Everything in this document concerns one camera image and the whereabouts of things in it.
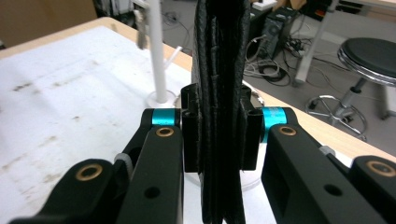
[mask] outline white stand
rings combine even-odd
[[[309,47],[308,52],[305,54],[305,56],[300,62],[300,66],[297,70],[297,74],[293,82],[294,86],[305,83],[306,78],[308,76],[309,67],[311,66],[312,58],[314,57],[315,48],[323,35],[324,29],[331,20],[335,8],[338,5],[338,2],[339,0],[333,0],[332,4],[327,9],[326,16],[323,18],[323,21],[317,31],[317,34],[315,35],[315,38],[312,41],[311,47]]]
[[[151,108],[174,107],[176,96],[166,90],[165,72],[163,69],[163,27],[161,21],[160,1],[148,0],[148,31],[152,72],[154,74],[155,94],[148,97]]]
[[[384,86],[385,88],[385,111],[383,119],[389,116],[396,116],[396,88],[390,86]]]

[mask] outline black stool seat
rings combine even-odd
[[[379,73],[396,78],[396,43],[374,38],[351,38],[341,50],[354,63]]]

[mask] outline cable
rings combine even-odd
[[[319,72],[323,75],[324,79],[326,80],[326,82],[329,84],[329,86],[330,86],[332,89],[334,89],[335,91],[338,91],[338,92],[340,92],[340,93],[343,93],[343,94],[346,92],[346,91],[341,91],[341,90],[335,88],[334,85],[331,83],[331,80],[329,79],[328,76],[325,75],[325,73],[323,72],[323,70],[321,70],[321,69],[319,69],[319,68],[317,68],[317,67],[313,67],[313,68],[319,70]],[[374,101],[383,102],[383,100],[381,100],[381,99],[377,99],[377,98],[374,98],[374,97],[371,97],[371,96],[367,96],[367,95],[357,94],[357,96],[360,97],[360,98],[365,98],[365,99],[369,99],[369,100],[374,100]]]
[[[285,49],[282,49],[282,58],[283,58],[283,62],[285,63],[285,65],[288,67],[288,71],[289,71],[290,69],[297,70],[297,68],[291,67],[291,66],[288,64],[288,61],[289,61],[289,60],[286,60]]]
[[[302,53],[305,52],[306,46],[310,45],[310,38],[293,38],[289,35],[284,49],[287,49],[294,57],[301,58],[303,57]]]
[[[166,25],[173,26],[170,29],[163,29],[163,31],[170,31],[176,29],[178,27],[176,26],[177,24],[179,24],[181,27],[183,27],[186,30],[186,35],[184,36],[183,42],[181,44],[181,47],[185,49],[185,47],[187,47],[190,44],[190,29],[192,28],[193,25],[189,29],[187,29],[187,27],[180,21],[179,17],[174,11],[163,13],[163,17],[164,17],[163,22]]]
[[[300,26],[299,28],[297,28],[297,30],[293,31],[290,33],[290,35],[294,35],[295,33],[299,32],[301,30],[301,28],[303,28],[303,24],[304,24],[304,20],[305,20],[305,15],[304,14],[300,14],[300,16],[303,16],[303,19],[301,20]]]
[[[320,62],[323,62],[323,63],[330,64],[331,66],[333,66],[333,67],[335,67],[335,68],[337,68],[337,69],[339,69],[339,70],[349,71],[349,69],[347,69],[347,68],[345,68],[345,67],[343,67],[343,66],[340,66],[340,65],[338,65],[338,64],[336,64],[336,63],[332,63],[332,62],[329,62],[329,61],[326,61],[326,60],[323,60],[323,59],[319,59],[319,58],[317,58],[317,57],[313,57],[312,59],[317,60],[317,61],[320,61]]]
[[[330,82],[329,77],[326,76],[326,74],[323,72],[323,70],[321,70],[321,69],[319,69],[319,68],[317,68],[317,67],[314,67],[314,66],[311,66],[311,68],[314,68],[314,69],[318,70],[318,71],[322,74],[323,79],[326,81],[327,85],[325,85],[325,86],[316,85],[316,84],[312,83],[311,81],[309,81],[308,78],[306,79],[306,83],[308,83],[309,85],[311,85],[311,86],[313,86],[313,87],[321,88],[321,89],[325,89],[325,88],[327,88],[328,86],[330,86],[330,87],[332,87],[335,91],[341,92],[341,91],[339,91],[338,89],[336,89],[336,88],[332,85],[332,83]]]
[[[260,78],[264,78],[266,81],[268,81],[270,84],[275,85],[275,86],[279,86],[279,87],[284,87],[284,86],[288,86],[291,82],[291,78],[289,73],[281,68],[279,66],[279,64],[273,60],[264,60],[262,61],[263,63],[265,62],[271,62],[274,64],[262,64],[259,61],[257,61],[256,63],[248,63],[247,67],[251,67],[253,69],[253,71],[249,71],[247,68],[245,69],[244,75],[247,77],[260,77]],[[256,71],[256,67],[255,65],[257,65],[259,68],[259,72]],[[273,69],[275,70],[275,72],[272,72],[270,74],[266,74],[264,72],[265,69]],[[288,82],[286,84],[276,84],[276,82],[279,82],[281,80],[283,80],[285,77],[288,77]]]
[[[253,60],[255,60],[257,58],[257,55],[259,55],[259,52],[260,52],[260,46],[259,46],[257,48],[257,51],[254,53],[254,55],[251,58],[248,59],[248,49],[249,49],[250,45],[252,43],[257,43],[257,41],[259,41],[261,39],[264,39],[265,37],[266,37],[266,35],[261,35],[261,36],[258,36],[258,37],[254,37],[253,39],[250,40],[250,42],[247,43],[247,51],[245,53],[245,59],[246,59],[247,63],[251,63]]]

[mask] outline desk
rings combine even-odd
[[[359,4],[367,4],[369,6],[375,6],[375,7],[386,7],[386,8],[391,8],[391,9],[396,9],[396,0],[351,0],[349,2],[354,2],[354,3],[359,3]],[[328,7],[326,15],[321,22],[321,25],[318,28],[318,31],[312,40],[312,44],[308,50],[308,52],[305,54],[305,56],[302,58],[295,79],[293,80],[294,85],[299,85],[303,84],[306,81],[306,78],[308,76],[308,71],[309,67],[312,62],[312,58],[314,56],[314,51],[315,48],[321,39],[326,26],[329,24],[329,22],[332,19],[332,15],[334,14],[335,8],[337,7],[339,3],[339,0],[333,0],[332,4]]]
[[[11,49],[6,49],[0,51],[0,59],[1,60],[7,60],[11,56],[18,55],[20,53],[25,53],[28,52],[29,50],[32,49],[39,49],[48,43],[54,43],[58,40],[63,40],[71,36],[83,34],[84,32],[90,31],[92,29],[95,29],[97,27],[104,26],[107,27],[114,32],[118,33],[119,35],[122,35],[126,37],[127,39],[135,42],[136,39],[136,31],[118,21],[114,21],[109,18],[102,18],[99,20],[95,21],[90,21],[84,24],[81,24],[79,26],[61,31],[59,33],[53,34],[53,35],[48,35],[42,38],[39,38],[37,40],[16,46]],[[169,57],[173,52],[173,49],[164,46],[164,54],[165,57]],[[179,65],[180,67],[186,69],[186,70],[191,70],[191,57],[180,53],[176,59],[175,63]],[[5,79],[5,76],[7,74],[1,74],[0,73],[0,82]],[[276,98],[272,97],[271,95],[268,95],[262,91],[260,91],[260,95],[264,99],[266,105],[268,106],[289,106],[286,105],[285,103],[277,100]],[[0,96],[0,103],[4,102],[5,99],[2,99]],[[61,113],[61,111],[52,111],[51,107],[43,107],[42,112],[50,112],[50,113]],[[79,111],[79,108],[70,108],[71,111],[76,112]],[[335,149],[337,152],[340,152],[341,154],[349,157],[349,158],[354,158],[359,155],[377,155],[379,157],[383,157],[386,159],[389,159],[391,161],[396,161],[396,158],[390,156],[389,154],[375,148],[372,146],[367,145],[366,143],[363,143],[362,141],[346,134],[343,133],[334,127],[319,121],[318,119],[312,118],[309,115],[305,114],[302,111],[299,111],[294,108],[294,111],[296,112],[298,119],[301,123],[301,125],[309,132],[311,133],[315,138],[319,140],[324,145],[327,145],[329,147],[332,147]],[[104,111],[104,114],[111,114],[109,110]],[[32,119],[41,119],[39,114],[36,114],[36,117],[32,117]],[[74,122],[84,122],[84,118],[82,116],[78,117],[71,117],[69,119],[72,119]],[[119,118],[106,118],[109,121],[119,121],[117,119]],[[62,121],[58,120],[61,125],[60,127],[63,127]],[[80,161],[80,156],[78,155],[79,152],[73,151],[68,148],[71,146],[70,142],[72,141],[79,141],[76,142],[76,145],[74,146],[79,146],[83,145],[87,150],[81,150],[80,152],[87,156],[88,158],[114,158],[114,156],[120,152],[123,149],[123,146],[126,145],[126,143],[129,141],[130,137],[134,133],[134,130],[137,129],[137,127],[125,127],[125,125],[121,125],[119,122],[112,122],[110,125],[107,124],[107,126],[96,124],[97,128],[102,128],[102,131],[104,127],[106,129],[111,129],[112,132],[106,132],[108,135],[97,135],[96,138],[93,137],[93,139],[96,139],[98,142],[101,141],[103,142],[105,138],[108,138],[108,141],[111,142],[112,144],[107,144],[102,147],[107,148],[108,151],[106,152],[106,156],[104,156],[104,152],[101,150],[96,150],[95,148],[91,150],[91,152],[88,149],[92,147],[87,141],[84,141],[84,139],[88,136],[83,135],[83,136],[73,136],[74,138],[67,138],[70,136],[49,136],[48,138],[45,139],[38,139],[38,143],[41,143],[39,145],[31,145],[27,147],[31,147],[32,150],[30,153],[22,154],[19,153],[19,151],[22,151],[23,148],[14,148],[13,145],[17,145],[16,143],[12,143],[8,141],[8,145],[0,145],[0,153],[2,157],[0,158],[0,201],[2,204],[0,205],[0,222],[8,222],[11,218],[14,217],[19,217],[19,216],[30,216],[35,214],[41,207],[42,203],[45,201],[46,197],[50,193],[50,189],[59,181],[61,176],[65,173],[65,171],[72,165]],[[29,133],[28,129],[21,129],[21,124],[20,123],[15,123],[13,125],[6,126],[4,123],[0,122],[0,139],[6,134],[6,132],[12,131],[16,134],[22,134],[22,133],[28,133],[28,137],[32,136],[35,137],[35,133]],[[72,130],[75,135],[79,134],[93,134],[93,131],[87,131],[83,132],[82,130],[79,130],[78,128]],[[56,158],[53,157],[52,154],[54,154],[54,151],[44,151],[40,155],[37,155],[35,152],[39,151],[41,147],[50,147],[50,148],[58,148],[58,150],[65,152],[64,155],[65,158],[58,158],[56,161],[48,161],[49,158]],[[51,171],[57,171],[54,173],[49,173],[49,174],[35,174],[34,171],[37,169],[44,169],[43,166],[48,166],[47,170],[50,169]],[[12,173],[12,170],[16,169],[17,166],[21,166],[20,170],[17,173]],[[32,182],[33,181],[33,175],[41,175],[43,179],[38,182]],[[199,211],[200,207],[200,199],[199,199],[199,188],[195,186],[189,186],[188,181],[185,182],[185,200],[190,200],[190,202],[193,203],[185,203],[185,221],[186,223],[200,223],[200,218],[199,214],[191,214],[195,213],[195,211]],[[256,191],[261,190],[263,192],[262,188],[255,188],[253,190],[247,191],[244,193],[244,201],[245,202],[252,202],[252,203],[265,203],[265,196],[263,194],[258,197],[256,195]],[[21,200],[21,195],[25,194],[25,199],[24,201]],[[245,204],[245,207],[247,209],[247,216],[250,216],[250,211],[252,210],[258,210],[256,209],[257,207],[254,207],[255,204]],[[260,218],[267,218],[271,215],[268,214],[262,214],[263,217]]]

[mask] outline stool leg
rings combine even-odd
[[[353,96],[350,96],[350,95],[347,97],[344,97],[344,98],[346,98],[345,102],[350,102],[347,99],[350,100],[351,97],[353,98]],[[343,125],[344,127],[346,127],[349,131],[356,134],[357,135],[356,137],[360,138],[363,141],[366,141],[366,137],[364,136],[364,133],[367,129],[366,118],[353,105],[339,108],[340,106],[341,106],[341,100],[339,100],[333,96],[330,96],[330,95],[320,95],[319,97],[310,99],[305,104],[305,112],[312,116],[328,118],[328,121],[330,124],[332,124],[332,121],[334,121],[333,126],[335,126],[335,124],[339,123],[339,124]],[[333,111],[337,111],[337,110],[338,111],[344,110],[343,113],[339,112],[341,114],[341,116],[338,118],[333,113]],[[361,124],[362,124],[361,129],[355,128],[349,124],[348,117],[351,115],[354,115],[354,116],[356,115],[358,118],[360,118]]]
[[[352,106],[352,101],[355,98],[356,94],[361,93],[361,87],[366,83],[366,79],[362,78],[359,79],[358,83],[349,89],[349,91],[344,95],[343,99],[340,102],[340,105],[337,107],[337,109],[334,112],[334,116],[337,119],[342,119],[343,114],[346,109],[350,108]],[[332,119],[332,126],[335,125],[337,122],[337,119]]]

